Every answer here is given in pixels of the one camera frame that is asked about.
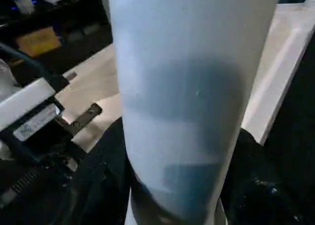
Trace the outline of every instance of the white panel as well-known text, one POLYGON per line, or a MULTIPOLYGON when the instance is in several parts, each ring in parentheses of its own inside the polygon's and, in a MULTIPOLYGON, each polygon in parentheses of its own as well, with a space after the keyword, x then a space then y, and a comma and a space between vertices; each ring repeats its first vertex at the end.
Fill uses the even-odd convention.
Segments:
POLYGON ((40 78, 0 102, 0 131, 54 94, 55 90, 44 78, 40 78))

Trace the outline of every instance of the yellow box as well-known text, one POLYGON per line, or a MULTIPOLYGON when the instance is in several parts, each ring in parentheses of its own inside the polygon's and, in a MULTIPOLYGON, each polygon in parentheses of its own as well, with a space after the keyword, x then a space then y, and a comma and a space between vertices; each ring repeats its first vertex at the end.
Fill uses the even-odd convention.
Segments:
POLYGON ((37 30, 16 39, 21 51, 35 57, 61 46, 52 27, 37 30))

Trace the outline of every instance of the black cable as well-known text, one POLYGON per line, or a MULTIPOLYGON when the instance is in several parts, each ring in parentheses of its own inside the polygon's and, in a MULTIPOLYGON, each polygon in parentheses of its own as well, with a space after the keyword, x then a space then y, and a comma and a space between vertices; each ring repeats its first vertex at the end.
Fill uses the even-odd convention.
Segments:
POLYGON ((61 91, 64 87, 66 87, 69 84, 69 82, 63 76, 50 73, 43 64, 34 60, 26 53, 16 50, 2 42, 0 42, 0 50, 7 52, 8 54, 12 55, 15 58, 24 60, 26 64, 28 64, 37 71, 39 76, 44 77, 56 92, 61 91))

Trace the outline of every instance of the white cylinder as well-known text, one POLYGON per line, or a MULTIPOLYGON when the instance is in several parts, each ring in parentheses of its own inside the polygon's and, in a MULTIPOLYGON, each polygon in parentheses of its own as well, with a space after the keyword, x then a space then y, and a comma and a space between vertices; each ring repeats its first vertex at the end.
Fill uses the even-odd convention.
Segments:
POLYGON ((110 0, 126 224, 214 224, 277 0, 110 0))

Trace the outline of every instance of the white label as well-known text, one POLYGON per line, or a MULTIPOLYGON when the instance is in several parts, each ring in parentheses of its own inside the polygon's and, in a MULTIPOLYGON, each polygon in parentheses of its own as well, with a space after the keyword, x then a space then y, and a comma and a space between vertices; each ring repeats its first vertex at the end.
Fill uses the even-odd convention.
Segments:
POLYGON ((60 110, 52 103, 32 119, 17 128, 13 135, 20 141, 26 141, 59 114, 60 110))

